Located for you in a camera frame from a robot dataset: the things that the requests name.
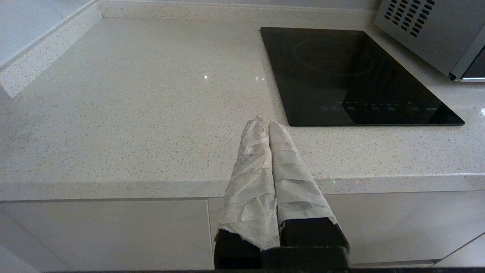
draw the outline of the microwave vent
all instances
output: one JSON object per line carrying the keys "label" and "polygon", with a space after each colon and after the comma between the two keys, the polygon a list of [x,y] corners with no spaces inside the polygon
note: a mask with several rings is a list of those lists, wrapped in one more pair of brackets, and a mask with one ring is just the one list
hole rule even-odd
{"label": "microwave vent", "polygon": [[409,35],[418,37],[436,0],[388,0],[384,18]]}

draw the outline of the white quartz countertop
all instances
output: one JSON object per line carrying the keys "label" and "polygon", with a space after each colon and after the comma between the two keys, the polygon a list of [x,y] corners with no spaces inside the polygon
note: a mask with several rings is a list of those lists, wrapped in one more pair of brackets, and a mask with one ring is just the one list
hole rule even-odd
{"label": "white quartz countertop", "polygon": [[[0,200],[223,196],[248,119],[287,125],[261,23],[104,18],[0,104]],[[288,127],[326,194],[485,190],[485,84],[362,29],[466,125]]]}

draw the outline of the white cabinet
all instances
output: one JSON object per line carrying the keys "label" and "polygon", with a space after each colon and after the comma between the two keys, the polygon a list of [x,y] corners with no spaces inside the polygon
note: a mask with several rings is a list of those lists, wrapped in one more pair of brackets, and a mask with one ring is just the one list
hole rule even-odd
{"label": "white cabinet", "polygon": [[207,200],[0,204],[76,271],[212,269]]}
{"label": "white cabinet", "polygon": [[485,235],[481,235],[434,267],[485,267]]}
{"label": "white cabinet", "polygon": [[14,218],[0,209],[0,272],[8,271],[11,267],[23,267],[29,272],[31,266],[40,272],[71,270],[49,248],[26,230]]}
{"label": "white cabinet", "polygon": [[[341,194],[326,198],[350,243],[353,264],[427,267],[430,260],[444,258],[485,231],[483,191]],[[223,198],[209,199],[213,236],[223,202]]]}

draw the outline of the black glass cooktop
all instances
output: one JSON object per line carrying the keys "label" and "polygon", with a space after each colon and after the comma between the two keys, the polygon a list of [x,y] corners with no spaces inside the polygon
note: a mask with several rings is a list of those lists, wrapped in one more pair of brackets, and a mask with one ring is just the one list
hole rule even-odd
{"label": "black glass cooktop", "polygon": [[290,126],[465,124],[365,32],[261,35]]}

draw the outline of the speckled countertop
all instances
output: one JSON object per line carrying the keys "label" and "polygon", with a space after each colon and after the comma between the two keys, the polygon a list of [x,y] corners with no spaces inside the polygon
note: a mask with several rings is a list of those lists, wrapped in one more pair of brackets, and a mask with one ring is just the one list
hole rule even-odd
{"label": "speckled countertop", "polygon": [[[102,19],[1,100],[0,200],[223,196],[246,121],[287,124],[260,26]],[[485,85],[360,29],[467,124],[289,127],[322,191],[485,190]]]}

